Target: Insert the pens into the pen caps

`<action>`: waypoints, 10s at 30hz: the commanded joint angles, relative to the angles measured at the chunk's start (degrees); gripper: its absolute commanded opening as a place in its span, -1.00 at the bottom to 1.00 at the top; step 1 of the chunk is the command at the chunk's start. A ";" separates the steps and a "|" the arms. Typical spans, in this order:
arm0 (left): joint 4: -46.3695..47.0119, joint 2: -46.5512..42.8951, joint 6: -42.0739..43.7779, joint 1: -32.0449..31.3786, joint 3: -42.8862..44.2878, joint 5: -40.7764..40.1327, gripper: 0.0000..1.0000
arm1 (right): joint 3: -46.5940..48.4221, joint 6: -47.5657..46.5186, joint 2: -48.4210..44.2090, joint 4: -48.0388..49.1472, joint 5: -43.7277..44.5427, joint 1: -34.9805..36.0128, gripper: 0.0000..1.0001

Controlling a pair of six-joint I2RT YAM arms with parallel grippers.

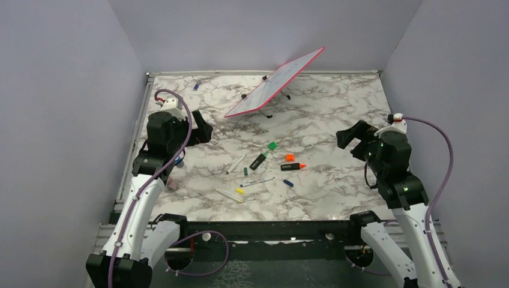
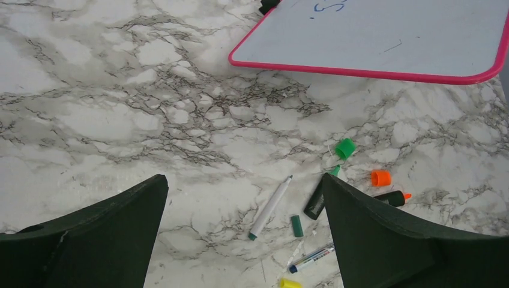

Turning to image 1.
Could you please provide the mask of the green black highlighter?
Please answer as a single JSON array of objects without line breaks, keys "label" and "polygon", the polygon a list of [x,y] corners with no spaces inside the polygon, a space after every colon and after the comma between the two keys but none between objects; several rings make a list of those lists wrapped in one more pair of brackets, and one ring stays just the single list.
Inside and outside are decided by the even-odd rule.
[{"label": "green black highlighter", "polygon": [[258,155],[257,158],[251,163],[251,165],[249,165],[249,168],[251,170],[256,170],[261,165],[261,163],[263,163],[265,161],[265,159],[267,158],[267,155],[268,155],[268,152],[264,152],[264,153],[261,153],[260,155]]}]

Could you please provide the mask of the orange black highlighter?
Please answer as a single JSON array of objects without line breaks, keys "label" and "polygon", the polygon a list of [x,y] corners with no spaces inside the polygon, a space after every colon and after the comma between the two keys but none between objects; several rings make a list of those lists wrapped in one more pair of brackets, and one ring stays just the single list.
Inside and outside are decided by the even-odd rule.
[{"label": "orange black highlighter", "polygon": [[291,163],[291,164],[284,164],[280,166],[281,171],[291,171],[291,170],[301,170],[302,168],[305,168],[306,165],[302,163]]}]

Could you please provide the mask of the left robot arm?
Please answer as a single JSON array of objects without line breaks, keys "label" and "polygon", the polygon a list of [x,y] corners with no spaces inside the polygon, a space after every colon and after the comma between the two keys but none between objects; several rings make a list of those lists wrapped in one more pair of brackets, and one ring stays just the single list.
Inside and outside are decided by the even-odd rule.
[{"label": "left robot arm", "polygon": [[200,111],[186,116],[156,112],[148,117],[147,139],[133,161],[132,178],[125,203],[115,229],[99,254],[90,254],[87,273],[94,287],[149,287],[153,267],[172,244],[188,241],[185,216],[170,215],[157,225],[155,232],[146,230],[155,203],[165,189],[175,160],[186,147],[207,143],[213,127],[203,120]]}]

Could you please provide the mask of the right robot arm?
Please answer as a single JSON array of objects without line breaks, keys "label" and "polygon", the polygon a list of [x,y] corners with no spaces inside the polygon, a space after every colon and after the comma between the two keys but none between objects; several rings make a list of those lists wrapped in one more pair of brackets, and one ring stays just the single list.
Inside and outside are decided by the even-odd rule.
[{"label": "right robot arm", "polygon": [[367,244],[399,287],[461,287],[432,223],[432,205],[424,185],[409,170],[412,147],[405,120],[395,119],[381,129],[358,121],[351,128],[338,131],[336,138],[341,149],[354,139],[359,140],[351,154],[375,174],[378,193],[399,224],[410,253],[396,244],[373,211],[350,216],[348,240]]}]

